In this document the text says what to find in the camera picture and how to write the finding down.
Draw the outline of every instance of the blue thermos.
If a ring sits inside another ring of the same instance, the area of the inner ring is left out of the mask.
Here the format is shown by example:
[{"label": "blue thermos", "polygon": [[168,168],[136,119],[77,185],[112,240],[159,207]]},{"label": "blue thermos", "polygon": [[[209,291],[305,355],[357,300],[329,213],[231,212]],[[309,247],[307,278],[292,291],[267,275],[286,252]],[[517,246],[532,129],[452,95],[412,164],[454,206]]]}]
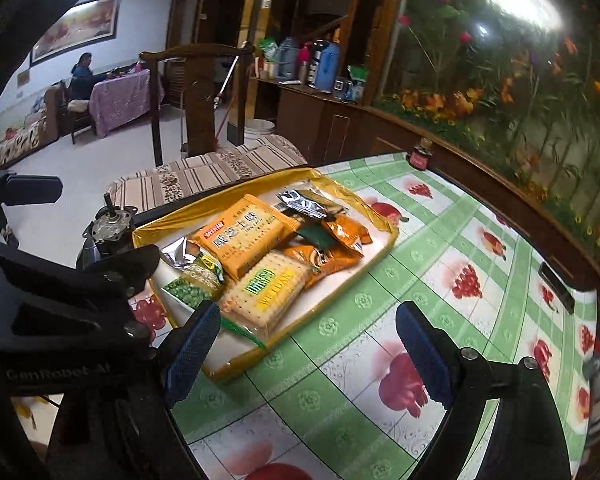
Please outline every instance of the blue thermos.
[{"label": "blue thermos", "polygon": [[315,82],[312,85],[315,89],[331,93],[333,84],[336,81],[336,72],[338,70],[338,58],[340,57],[340,47],[337,43],[330,43],[322,51],[320,64],[315,74]]},{"label": "blue thermos", "polygon": [[293,38],[286,38],[278,49],[278,81],[292,81],[296,78],[298,63],[298,43]]}]

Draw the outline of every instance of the white bucket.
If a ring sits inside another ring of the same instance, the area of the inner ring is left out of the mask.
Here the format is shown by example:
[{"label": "white bucket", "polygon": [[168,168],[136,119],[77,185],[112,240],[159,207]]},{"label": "white bucket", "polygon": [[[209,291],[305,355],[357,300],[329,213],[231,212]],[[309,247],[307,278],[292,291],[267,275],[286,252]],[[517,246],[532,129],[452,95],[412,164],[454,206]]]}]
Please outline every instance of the white bucket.
[{"label": "white bucket", "polygon": [[[229,123],[232,127],[238,127],[238,113],[232,110],[229,113]],[[276,125],[271,121],[264,119],[249,119],[244,118],[244,138],[245,139],[259,139],[261,136],[274,134],[276,132]]]}]

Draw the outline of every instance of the small jar with lid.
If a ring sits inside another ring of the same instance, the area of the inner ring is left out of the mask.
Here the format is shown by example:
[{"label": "small jar with lid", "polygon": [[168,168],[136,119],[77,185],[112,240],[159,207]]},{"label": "small jar with lid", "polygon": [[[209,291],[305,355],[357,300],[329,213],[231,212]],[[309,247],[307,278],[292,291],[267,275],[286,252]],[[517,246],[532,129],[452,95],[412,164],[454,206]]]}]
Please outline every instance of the small jar with lid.
[{"label": "small jar with lid", "polygon": [[409,164],[411,164],[416,170],[425,171],[431,158],[431,152],[429,151],[432,146],[432,142],[429,139],[421,138],[417,146],[411,150],[409,155]]}]

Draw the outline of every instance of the orange snack bag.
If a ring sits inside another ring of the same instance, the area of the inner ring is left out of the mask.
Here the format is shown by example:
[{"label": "orange snack bag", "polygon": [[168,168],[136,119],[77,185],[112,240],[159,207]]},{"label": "orange snack bag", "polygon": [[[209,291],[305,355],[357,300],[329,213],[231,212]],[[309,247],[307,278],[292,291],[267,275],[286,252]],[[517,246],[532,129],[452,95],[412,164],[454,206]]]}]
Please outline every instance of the orange snack bag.
[{"label": "orange snack bag", "polygon": [[360,260],[356,254],[341,246],[321,251],[312,245],[300,245],[282,249],[282,252],[286,256],[309,264],[314,270],[314,275],[309,278],[304,288],[314,286],[329,274],[353,267]]},{"label": "orange snack bag", "polygon": [[191,239],[215,254],[237,281],[299,227],[297,220],[253,195],[245,195]]},{"label": "orange snack bag", "polygon": [[323,220],[322,225],[337,241],[360,256],[363,256],[362,245],[372,242],[368,229],[347,215],[337,215],[333,221]]}]

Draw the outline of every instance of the woman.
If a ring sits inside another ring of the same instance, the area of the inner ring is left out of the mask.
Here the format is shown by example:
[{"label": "woman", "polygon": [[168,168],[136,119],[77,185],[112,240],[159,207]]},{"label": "woman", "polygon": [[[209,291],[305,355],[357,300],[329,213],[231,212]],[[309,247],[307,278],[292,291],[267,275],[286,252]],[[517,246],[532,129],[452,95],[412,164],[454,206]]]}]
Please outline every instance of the woman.
[{"label": "woman", "polygon": [[69,97],[74,99],[89,100],[91,91],[96,83],[109,79],[110,73],[93,75],[89,68],[91,64],[91,53],[85,52],[80,55],[78,63],[71,69],[71,84],[69,85]]}]

